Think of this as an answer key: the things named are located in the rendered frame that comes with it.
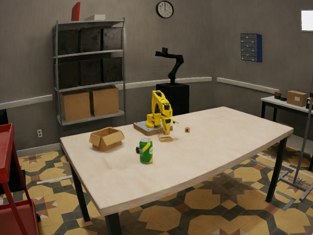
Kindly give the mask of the green soda can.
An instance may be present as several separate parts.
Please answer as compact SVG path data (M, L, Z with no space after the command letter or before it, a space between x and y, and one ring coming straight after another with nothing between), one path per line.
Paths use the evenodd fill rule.
M140 161L144 164L153 161L153 142L150 138L141 138L139 142Z

